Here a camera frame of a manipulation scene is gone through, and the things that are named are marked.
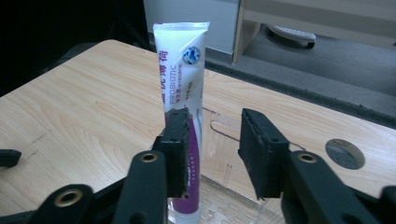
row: light wood surface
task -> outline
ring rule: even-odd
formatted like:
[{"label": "light wood surface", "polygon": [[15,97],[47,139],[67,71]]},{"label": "light wood surface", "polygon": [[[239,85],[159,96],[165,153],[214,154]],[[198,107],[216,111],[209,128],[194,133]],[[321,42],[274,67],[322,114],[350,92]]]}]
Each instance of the light wood surface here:
[{"label": "light wood surface", "polygon": [[[0,216],[36,209],[67,184],[97,191],[124,177],[163,129],[158,74],[155,53],[106,41],[0,98],[0,148],[22,152],[0,171]],[[255,198],[236,154],[243,107],[264,113],[349,186],[377,197],[396,185],[395,130],[205,70],[202,174],[228,189]],[[332,162],[324,146],[334,138],[357,146],[365,165]]]}]

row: wooden table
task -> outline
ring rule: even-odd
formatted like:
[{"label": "wooden table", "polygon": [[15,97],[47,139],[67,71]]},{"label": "wooden table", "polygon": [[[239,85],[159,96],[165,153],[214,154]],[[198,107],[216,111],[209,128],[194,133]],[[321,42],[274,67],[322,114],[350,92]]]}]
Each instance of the wooden table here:
[{"label": "wooden table", "polygon": [[[17,166],[0,171],[0,216],[36,209],[68,184],[97,191],[124,177],[164,127],[157,60],[106,41],[0,98],[0,148],[22,152]],[[349,186],[377,197],[396,185],[395,130],[205,70],[202,174],[227,189],[254,200],[236,155],[243,107],[322,156]],[[365,165],[331,161],[324,146],[334,138],[357,146]]]}]

